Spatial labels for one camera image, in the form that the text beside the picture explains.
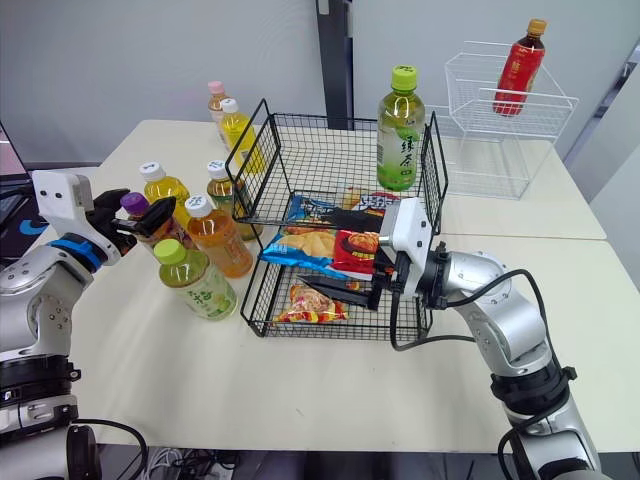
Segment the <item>gray wall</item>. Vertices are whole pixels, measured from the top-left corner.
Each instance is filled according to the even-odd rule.
[[[101,162],[141,120],[324,114],[314,0],[0,0],[0,117],[26,163]]]
[[[631,279],[640,289],[640,145],[591,202]]]
[[[634,69],[592,135],[569,166],[588,202],[640,143],[640,67]]]
[[[464,40],[513,43],[530,18],[549,22],[545,63],[580,103],[556,148],[561,157],[595,112],[640,36],[638,0],[366,0],[353,2],[356,116],[375,116],[388,92],[391,67],[420,68],[418,92],[447,105],[445,62]]]

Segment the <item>black pole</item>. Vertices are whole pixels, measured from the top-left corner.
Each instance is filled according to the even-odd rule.
[[[318,37],[328,127],[353,128],[353,40],[347,0],[316,0]]]

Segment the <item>purple bottle cap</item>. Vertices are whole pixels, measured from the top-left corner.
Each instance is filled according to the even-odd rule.
[[[120,206],[129,215],[142,215],[149,208],[149,202],[141,193],[131,192],[120,199]]]

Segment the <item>snack bag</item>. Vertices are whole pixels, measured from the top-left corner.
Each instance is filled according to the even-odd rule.
[[[378,234],[339,230],[336,234],[334,259],[331,268],[344,271],[352,278],[370,280],[373,260],[378,250]]]
[[[362,193],[357,191],[358,198],[350,197],[351,211],[366,212],[383,217],[386,208],[399,200],[395,195],[386,192]],[[378,232],[355,232],[338,230],[331,268],[345,273],[349,277],[370,280],[373,275],[373,262],[378,250]]]
[[[323,221],[320,217],[334,208],[327,202],[311,200],[300,195],[294,196],[287,221],[315,223],[319,228],[282,227],[261,253],[260,258],[280,265],[309,268],[334,278],[347,278],[344,274],[329,268],[335,249],[335,230],[321,228]]]
[[[331,300],[305,285],[293,285],[289,290],[291,307],[275,319],[277,322],[326,323],[347,318],[341,302]]]

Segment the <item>laptop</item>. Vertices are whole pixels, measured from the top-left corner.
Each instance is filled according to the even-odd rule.
[[[0,265],[18,260],[46,227],[31,176],[0,122]]]

